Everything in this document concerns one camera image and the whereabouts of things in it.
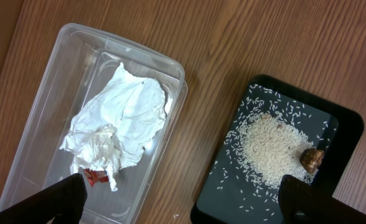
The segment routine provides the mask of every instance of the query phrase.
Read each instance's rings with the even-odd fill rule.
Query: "clear plastic container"
[[[72,117],[104,88],[120,62],[133,75],[161,84],[167,118],[139,164],[120,170],[118,191],[112,192],[108,183],[92,188],[85,181],[88,198],[81,223],[135,222],[187,94],[184,70],[147,47],[78,24],[67,24],[59,32],[4,186],[0,211],[70,175],[73,155],[59,146]]]

